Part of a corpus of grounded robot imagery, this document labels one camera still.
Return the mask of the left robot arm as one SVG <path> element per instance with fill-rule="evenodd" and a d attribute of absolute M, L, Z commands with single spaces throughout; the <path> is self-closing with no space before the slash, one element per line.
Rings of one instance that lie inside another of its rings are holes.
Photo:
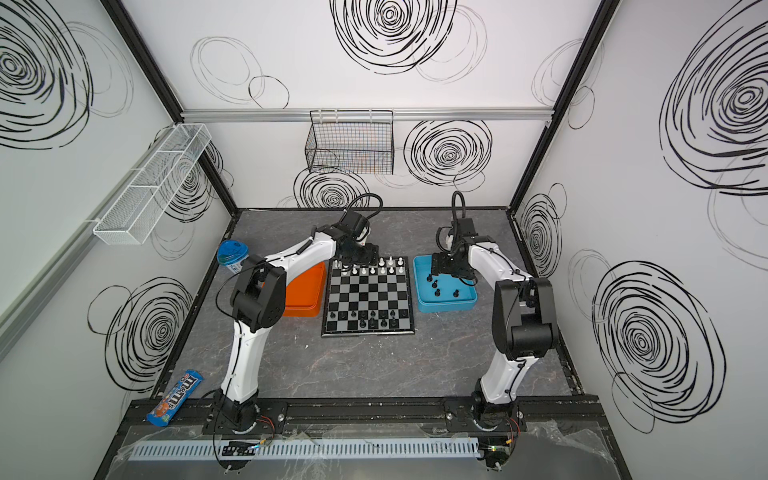
<path fill-rule="evenodd" d="M 260 418 L 258 373 L 268 335 L 284 316 L 288 285 L 329 260 L 352 267 L 376 263 L 378 247 L 368 242 L 370 220 L 347 209 L 337 222 L 315 229 L 306 240 L 249 259 L 236 276 L 230 296 L 233 346 L 219 401 L 219 414 L 236 430 L 244 431 Z"/>

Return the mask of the orange tray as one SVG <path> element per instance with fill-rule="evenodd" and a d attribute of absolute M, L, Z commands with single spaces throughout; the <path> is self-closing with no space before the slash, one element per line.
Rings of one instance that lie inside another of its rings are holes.
<path fill-rule="evenodd" d="M 287 285 L 284 317 L 316 317 L 321 308 L 326 266 L 320 263 Z"/>

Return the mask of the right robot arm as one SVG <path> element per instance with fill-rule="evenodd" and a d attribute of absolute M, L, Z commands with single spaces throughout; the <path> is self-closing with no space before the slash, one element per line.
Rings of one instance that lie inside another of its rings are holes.
<path fill-rule="evenodd" d="M 516 415 L 522 381 L 558 342 L 552 285 L 515 265 L 492 238 L 476 232 L 470 218 L 455 218 L 440 227 L 436 243 L 439 251 L 432 255 L 432 274 L 466 282 L 482 278 L 493 288 L 491 331 L 496 352 L 478 380 L 472 407 L 474 421 L 489 430 Z"/>

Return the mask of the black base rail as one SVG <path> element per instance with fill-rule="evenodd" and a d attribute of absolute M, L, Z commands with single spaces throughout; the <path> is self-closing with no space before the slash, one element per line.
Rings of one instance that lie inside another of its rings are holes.
<path fill-rule="evenodd" d="M 259 415 L 278 430 L 303 424 L 428 423 L 448 429 L 480 425 L 490 428 L 506 418 L 538 419 L 599 418 L 604 409 L 593 395 L 521 396 L 512 404 L 484 404 L 478 396 L 368 397 L 368 398 L 257 398 L 236 407 L 229 401 L 193 398 L 175 418 L 191 424 L 207 420 L 233 420 L 247 427 Z"/>

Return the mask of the chess board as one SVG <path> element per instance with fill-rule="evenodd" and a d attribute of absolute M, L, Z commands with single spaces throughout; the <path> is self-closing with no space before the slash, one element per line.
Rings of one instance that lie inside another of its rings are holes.
<path fill-rule="evenodd" d="M 412 335 L 415 315 L 404 257 L 381 257 L 371 266 L 329 262 L 321 335 Z"/>

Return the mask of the blue tray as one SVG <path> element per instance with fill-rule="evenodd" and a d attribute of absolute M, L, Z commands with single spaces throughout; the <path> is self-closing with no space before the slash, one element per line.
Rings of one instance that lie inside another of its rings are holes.
<path fill-rule="evenodd" d="M 431 265 L 430 255 L 417 256 L 412 261 L 419 311 L 441 313 L 473 309 L 478 300 L 476 288 L 448 274 L 433 275 Z"/>

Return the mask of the blue lidded cup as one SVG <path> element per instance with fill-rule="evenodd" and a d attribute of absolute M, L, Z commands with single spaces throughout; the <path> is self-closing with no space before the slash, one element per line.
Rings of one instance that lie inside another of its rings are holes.
<path fill-rule="evenodd" d="M 217 251 L 216 259 L 220 266 L 231 273 L 237 274 L 242 270 L 242 262 L 249 256 L 247 245 L 236 240 L 223 241 Z"/>

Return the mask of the candy packet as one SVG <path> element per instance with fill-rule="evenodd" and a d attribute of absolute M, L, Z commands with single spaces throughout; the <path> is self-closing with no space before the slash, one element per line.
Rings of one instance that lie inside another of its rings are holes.
<path fill-rule="evenodd" d="M 203 380 L 204 377 L 199 372 L 186 370 L 173 388 L 146 415 L 146 420 L 156 427 L 168 426 L 184 402 Z"/>

